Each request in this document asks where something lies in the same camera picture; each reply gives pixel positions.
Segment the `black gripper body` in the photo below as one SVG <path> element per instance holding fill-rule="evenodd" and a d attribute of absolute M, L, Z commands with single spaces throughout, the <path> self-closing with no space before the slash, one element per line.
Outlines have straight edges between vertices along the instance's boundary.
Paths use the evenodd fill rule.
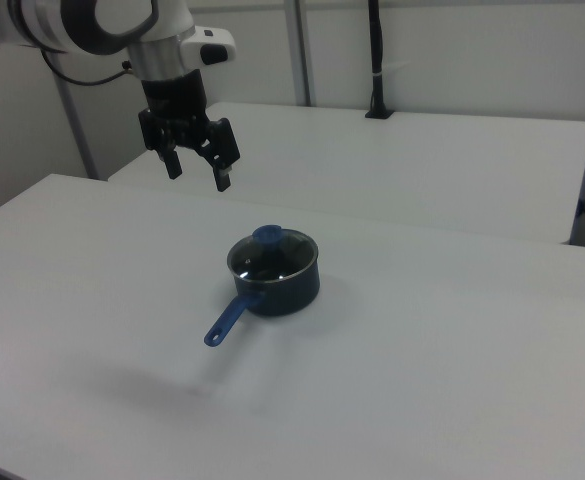
<path fill-rule="evenodd" d="M 164 81 L 141 82 L 148 107 L 139 113 L 145 146 L 178 145 L 197 150 L 207 140 L 209 119 L 201 71 Z"/>

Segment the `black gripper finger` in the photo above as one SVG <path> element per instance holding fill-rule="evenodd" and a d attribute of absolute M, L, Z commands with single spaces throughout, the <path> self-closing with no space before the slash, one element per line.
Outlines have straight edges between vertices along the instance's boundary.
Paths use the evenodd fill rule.
<path fill-rule="evenodd" d="M 232 165 L 240 158 L 234 132 L 227 118 L 210 121 L 207 124 L 199 155 L 212 168 L 217 191 L 226 191 L 231 186 Z"/>
<path fill-rule="evenodd" d="M 170 179 L 178 178 L 182 174 L 182 168 L 175 151 L 176 141 L 170 124 L 156 116 L 150 109 L 142 110 L 138 114 L 138 119 L 146 149 L 157 153 Z"/>

